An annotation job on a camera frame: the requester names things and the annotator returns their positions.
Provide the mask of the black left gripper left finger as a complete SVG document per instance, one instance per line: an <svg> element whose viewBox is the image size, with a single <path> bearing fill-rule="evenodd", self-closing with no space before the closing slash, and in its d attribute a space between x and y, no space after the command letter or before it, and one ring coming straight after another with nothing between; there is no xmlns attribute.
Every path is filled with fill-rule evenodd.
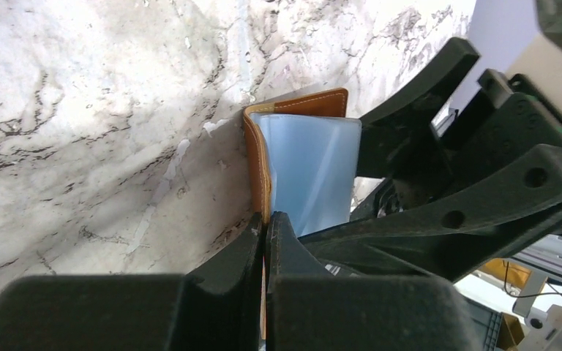
<svg viewBox="0 0 562 351"><path fill-rule="evenodd" d="M257 350L263 221L188 274L27 276L0 294L0 350Z"/></svg>

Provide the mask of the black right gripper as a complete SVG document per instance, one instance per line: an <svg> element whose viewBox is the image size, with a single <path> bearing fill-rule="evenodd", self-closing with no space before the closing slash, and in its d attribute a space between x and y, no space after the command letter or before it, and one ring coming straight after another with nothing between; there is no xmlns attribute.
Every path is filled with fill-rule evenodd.
<svg viewBox="0 0 562 351"><path fill-rule="evenodd" d="M393 176L478 59L469 41L452 37L413 79L364 114L356 175ZM506 167L433 203L306 235L301 243L313 256L363 274L456 282L562 225L561 112L524 75L486 69L477 82L441 142L454 170Z"/></svg>

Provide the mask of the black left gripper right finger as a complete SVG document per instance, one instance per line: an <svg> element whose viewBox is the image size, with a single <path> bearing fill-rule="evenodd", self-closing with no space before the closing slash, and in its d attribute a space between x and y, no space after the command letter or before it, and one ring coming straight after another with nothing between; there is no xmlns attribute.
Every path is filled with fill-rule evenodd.
<svg viewBox="0 0 562 351"><path fill-rule="evenodd" d="M266 238L268 350L481 350L468 305L430 276L335 276L287 214Z"/></svg>

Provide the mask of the brown leather card holder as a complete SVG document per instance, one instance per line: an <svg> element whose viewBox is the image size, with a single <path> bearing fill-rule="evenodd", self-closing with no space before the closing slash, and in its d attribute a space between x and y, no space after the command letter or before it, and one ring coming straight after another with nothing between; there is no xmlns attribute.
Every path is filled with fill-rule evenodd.
<svg viewBox="0 0 562 351"><path fill-rule="evenodd" d="M361 122L334 88L243 111L252 209L265 227L261 333L272 336L274 278L326 272L300 238L350 218Z"/></svg>

